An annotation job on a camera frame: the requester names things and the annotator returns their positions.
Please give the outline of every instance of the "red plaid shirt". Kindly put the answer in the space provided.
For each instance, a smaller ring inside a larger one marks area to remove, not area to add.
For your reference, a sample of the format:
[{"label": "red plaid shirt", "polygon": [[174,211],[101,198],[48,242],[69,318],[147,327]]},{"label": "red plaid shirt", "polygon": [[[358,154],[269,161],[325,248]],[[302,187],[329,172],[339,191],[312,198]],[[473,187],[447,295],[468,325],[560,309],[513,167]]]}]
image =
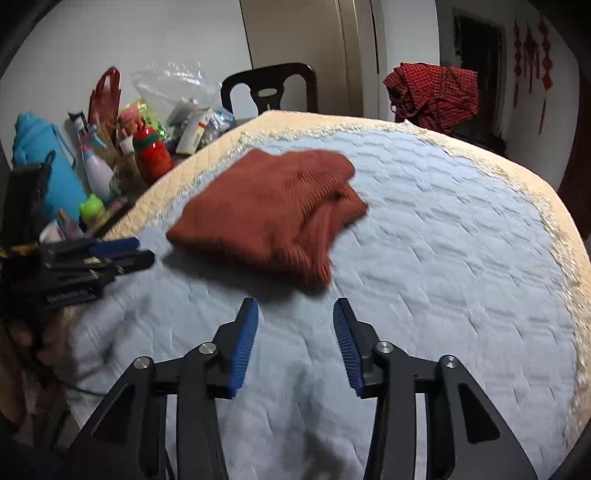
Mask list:
[{"label": "red plaid shirt", "polygon": [[478,113],[477,73],[426,63],[401,63],[384,79],[396,121],[405,118],[445,134]]}]

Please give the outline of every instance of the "brown knit sweater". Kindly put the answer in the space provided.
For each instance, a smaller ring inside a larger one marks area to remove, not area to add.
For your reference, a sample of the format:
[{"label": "brown knit sweater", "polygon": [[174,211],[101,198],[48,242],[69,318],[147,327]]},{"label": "brown knit sweater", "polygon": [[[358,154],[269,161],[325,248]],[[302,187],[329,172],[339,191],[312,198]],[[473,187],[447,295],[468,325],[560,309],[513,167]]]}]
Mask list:
[{"label": "brown knit sweater", "polygon": [[252,150],[185,205],[166,237],[210,258],[326,285],[330,245],[368,209],[347,183],[354,173],[331,151]]}]

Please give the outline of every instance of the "quilted fabric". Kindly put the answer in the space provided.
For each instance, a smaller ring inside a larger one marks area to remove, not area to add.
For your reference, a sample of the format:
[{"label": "quilted fabric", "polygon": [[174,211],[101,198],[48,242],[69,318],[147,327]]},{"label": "quilted fabric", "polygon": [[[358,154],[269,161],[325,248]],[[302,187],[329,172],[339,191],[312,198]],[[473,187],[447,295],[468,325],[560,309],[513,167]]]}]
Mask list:
[{"label": "quilted fabric", "polygon": [[[547,478],[566,454],[576,358],[558,295],[563,275],[530,199],[408,134],[368,130],[261,148],[326,148],[356,168],[351,186],[371,208],[335,241],[329,288],[307,296],[174,250],[164,232],[181,213],[185,200],[178,201],[139,235],[157,254],[154,267],[119,278],[79,322],[73,353],[82,369],[111,347],[81,386],[107,390],[139,355],[157,362],[183,355],[254,296],[261,316],[245,385],[234,400],[218,402],[230,478],[361,478],[375,401],[356,397],[340,357],[332,304],[346,296],[360,320],[409,354],[457,355]],[[97,402],[70,400],[79,423]],[[173,451],[173,398],[169,404]],[[419,419],[417,476],[424,478]]]}]

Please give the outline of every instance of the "wooden furniture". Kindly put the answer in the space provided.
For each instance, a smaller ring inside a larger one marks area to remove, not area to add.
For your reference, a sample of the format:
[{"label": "wooden furniture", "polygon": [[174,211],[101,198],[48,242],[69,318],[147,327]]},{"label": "wooden furniture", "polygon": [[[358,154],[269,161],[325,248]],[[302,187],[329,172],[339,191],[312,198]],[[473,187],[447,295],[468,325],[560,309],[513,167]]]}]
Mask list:
[{"label": "wooden furniture", "polygon": [[[281,110],[284,83],[292,75],[299,75],[306,82],[307,111],[318,113],[316,74],[312,67],[305,63],[283,63],[230,75],[222,83],[222,105],[226,110],[233,112],[230,93],[236,85],[244,83],[251,90],[251,97],[259,115],[267,110]],[[261,95],[261,91],[266,89],[274,89],[275,93]]]}]

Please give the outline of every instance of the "red bottle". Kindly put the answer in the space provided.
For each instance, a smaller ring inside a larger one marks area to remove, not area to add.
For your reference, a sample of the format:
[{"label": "red bottle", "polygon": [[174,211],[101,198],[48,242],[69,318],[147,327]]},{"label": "red bottle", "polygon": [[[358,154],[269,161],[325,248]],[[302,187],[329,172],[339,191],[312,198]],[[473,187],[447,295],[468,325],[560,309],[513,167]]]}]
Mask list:
[{"label": "red bottle", "polygon": [[139,173],[148,185],[174,168],[170,153],[154,127],[146,127],[144,123],[143,128],[134,133],[134,150]]}]

